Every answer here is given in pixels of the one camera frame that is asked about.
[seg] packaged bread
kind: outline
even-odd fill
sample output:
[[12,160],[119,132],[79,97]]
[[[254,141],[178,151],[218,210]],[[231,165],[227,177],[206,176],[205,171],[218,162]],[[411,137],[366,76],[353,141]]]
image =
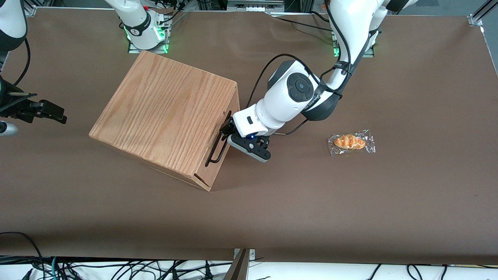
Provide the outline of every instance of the packaged bread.
[[334,139],[334,145],[343,149],[363,149],[366,144],[365,141],[352,134],[346,134]]
[[375,152],[374,138],[370,130],[333,135],[329,138],[329,152],[331,155]]

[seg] wood grain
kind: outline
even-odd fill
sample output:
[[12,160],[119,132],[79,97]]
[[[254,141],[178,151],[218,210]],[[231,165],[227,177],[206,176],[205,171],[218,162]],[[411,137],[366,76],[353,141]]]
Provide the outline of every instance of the wood grain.
[[[224,110],[223,113],[221,114],[221,116],[219,118],[219,122],[217,124],[217,127],[220,127],[223,124],[223,122],[225,122],[225,118],[227,117],[227,114],[229,111],[232,111],[232,115],[233,115],[238,110],[240,110],[239,94],[238,94],[238,91],[236,89],[236,90],[234,90],[234,95],[232,96],[232,100],[230,101],[230,104],[228,104],[227,109]],[[230,147],[229,145],[227,145],[227,147],[225,148],[225,151],[223,152],[223,155],[222,155],[220,162],[210,163],[208,165],[208,167],[206,167],[204,163],[207,161],[207,159],[209,157],[209,153],[211,151],[211,148],[214,145],[214,141],[216,140],[216,137],[218,136],[218,131],[214,131],[214,132],[215,133],[212,136],[213,142],[211,145],[208,146],[208,149],[206,150],[206,154],[204,155],[204,158],[202,159],[202,164],[199,165],[199,169],[195,172],[195,174],[197,176],[199,176],[208,186],[213,186],[215,179],[216,179],[216,175],[218,175],[218,171],[220,171],[221,163],[225,159],[225,156],[227,155],[228,149]],[[216,147],[216,150],[213,154],[213,158],[218,157],[218,155],[221,152],[222,147],[223,147],[223,143],[220,142],[218,144],[218,146]]]
[[89,135],[193,179],[234,94],[232,80],[143,51]]

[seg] brown table surface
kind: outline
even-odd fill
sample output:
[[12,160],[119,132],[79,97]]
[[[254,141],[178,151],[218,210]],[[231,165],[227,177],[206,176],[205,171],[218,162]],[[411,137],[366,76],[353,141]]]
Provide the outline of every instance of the brown table surface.
[[[20,133],[0,139],[1,231],[31,235],[48,256],[229,259],[248,247],[267,261],[498,261],[498,78],[465,17],[386,18],[375,58],[361,61],[333,114],[272,137],[265,164],[230,149],[211,193],[88,137],[136,58],[118,23],[112,10],[28,19],[20,87],[64,107],[68,123],[14,120]],[[279,53],[315,73],[335,61],[328,32],[256,12],[189,13],[169,50],[237,81],[242,105]],[[3,77],[15,80],[24,62],[20,47]],[[328,137],[363,129],[375,154],[329,155]],[[34,251],[3,236],[4,254]]]

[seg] bread roll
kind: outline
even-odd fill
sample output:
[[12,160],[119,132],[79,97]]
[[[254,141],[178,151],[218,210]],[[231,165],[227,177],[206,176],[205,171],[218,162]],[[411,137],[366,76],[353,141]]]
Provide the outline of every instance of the bread roll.
[[334,139],[334,145],[343,149],[363,149],[366,144],[365,141],[351,134]]

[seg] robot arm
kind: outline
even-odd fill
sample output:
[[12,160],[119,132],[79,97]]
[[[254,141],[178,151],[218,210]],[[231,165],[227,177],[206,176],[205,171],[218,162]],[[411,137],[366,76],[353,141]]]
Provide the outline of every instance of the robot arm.
[[263,99],[234,114],[237,133],[228,137],[228,143],[265,162],[270,157],[268,136],[285,122],[300,113],[309,121],[330,116],[364,52],[375,43],[387,11],[401,11],[416,1],[331,0],[326,8],[341,54],[328,81],[317,79],[299,61],[283,62],[270,77]]
[[118,13],[133,45],[142,50],[152,49],[164,41],[158,32],[167,20],[153,10],[145,10],[140,0],[105,0]]
[[26,38],[27,24],[22,0],[0,0],[0,51],[19,47]]
[[[0,0],[0,51],[11,51],[19,47],[26,39],[27,25],[24,16],[22,0]],[[26,40],[26,48],[29,58],[29,45]],[[62,124],[66,123],[67,117],[64,109],[47,101],[35,102],[29,98],[36,96],[23,92],[17,83],[21,77],[11,84],[0,76],[0,117],[20,119],[27,123],[33,122],[34,118],[53,119]],[[0,121],[0,136],[11,136],[18,131],[17,126]]]

